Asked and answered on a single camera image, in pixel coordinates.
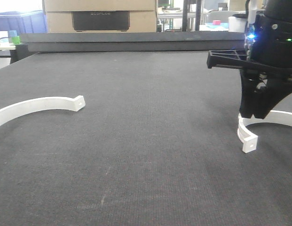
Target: black bracket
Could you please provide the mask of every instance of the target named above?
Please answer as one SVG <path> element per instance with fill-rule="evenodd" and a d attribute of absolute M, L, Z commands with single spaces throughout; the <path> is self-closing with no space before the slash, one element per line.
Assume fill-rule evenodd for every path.
<path fill-rule="evenodd" d="M 292 68 L 278 68 L 247 59 L 246 51 L 209 51 L 207 67 L 240 69 L 244 118 L 264 119 L 286 96 L 292 93 Z"/>

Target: white cylinder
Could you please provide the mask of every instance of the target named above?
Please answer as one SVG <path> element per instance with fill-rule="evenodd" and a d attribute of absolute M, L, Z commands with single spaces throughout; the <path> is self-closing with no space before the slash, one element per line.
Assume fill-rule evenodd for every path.
<path fill-rule="evenodd" d="M 1 46 L 9 45 L 8 31 L 0 31 L 0 45 Z"/>
<path fill-rule="evenodd" d="M 248 24 L 254 24 L 257 15 L 258 1 L 251 0 L 249 2 Z"/>
<path fill-rule="evenodd" d="M 235 16 L 229 17 L 229 32 L 245 32 L 246 19 L 236 18 Z"/>

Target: black metal bar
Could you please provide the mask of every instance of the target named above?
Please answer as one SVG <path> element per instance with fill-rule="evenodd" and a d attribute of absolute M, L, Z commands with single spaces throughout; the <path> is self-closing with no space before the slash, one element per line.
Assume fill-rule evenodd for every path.
<path fill-rule="evenodd" d="M 10 55 L 11 55 L 11 60 L 10 60 L 10 64 L 15 63 L 16 61 L 18 61 L 18 56 L 17 56 L 17 50 L 10 50 Z"/>
<path fill-rule="evenodd" d="M 195 20 L 195 31 L 199 31 L 200 29 L 200 20 L 201 20 L 201 5 L 202 0 L 197 0 L 196 3 L 196 20 Z"/>
<path fill-rule="evenodd" d="M 182 11 L 182 31 L 186 32 L 188 28 L 188 7 L 189 0 L 183 0 L 183 11 Z"/>
<path fill-rule="evenodd" d="M 11 54 L 9 50 L 0 50 L 0 58 L 10 58 Z"/>
<path fill-rule="evenodd" d="M 20 34 L 22 42 L 165 42 L 165 41 L 219 41 L 243 40 L 237 32 L 148 32 L 148 33 L 33 33 Z"/>
<path fill-rule="evenodd" d="M 30 52 L 117 52 L 117 51 L 207 51 L 209 49 L 242 48 L 242 40 L 223 41 L 164 41 L 164 42 L 32 42 Z"/>
<path fill-rule="evenodd" d="M 17 52 L 17 60 L 22 60 L 36 53 L 36 52 L 29 52 L 29 48 L 27 44 L 16 45 L 15 48 Z"/>

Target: white plastic arc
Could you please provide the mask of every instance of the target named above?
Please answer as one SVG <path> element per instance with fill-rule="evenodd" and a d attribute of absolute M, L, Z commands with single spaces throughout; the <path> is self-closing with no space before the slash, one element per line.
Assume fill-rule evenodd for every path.
<path fill-rule="evenodd" d="M 256 150 L 258 136 L 249 131 L 246 126 L 256 123 L 276 123 L 286 126 L 292 126 L 292 113 L 272 110 L 265 119 L 250 119 L 242 118 L 241 114 L 238 116 L 238 137 L 243 143 L 243 152 L 248 153 Z"/>
<path fill-rule="evenodd" d="M 77 96 L 76 98 L 43 97 L 26 100 L 0 109 L 0 126 L 10 120 L 33 112 L 54 109 L 77 112 L 84 106 L 85 100 L 83 96 Z"/>

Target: black mat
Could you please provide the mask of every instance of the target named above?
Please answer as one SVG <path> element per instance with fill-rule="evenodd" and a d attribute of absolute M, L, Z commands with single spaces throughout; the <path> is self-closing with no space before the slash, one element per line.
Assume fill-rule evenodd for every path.
<path fill-rule="evenodd" d="M 40 54 L 0 69 L 0 108 L 87 104 L 0 127 L 0 226 L 292 226 L 292 128 L 251 126 L 258 149 L 243 153 L 238 70 L 206 56 Z"/>

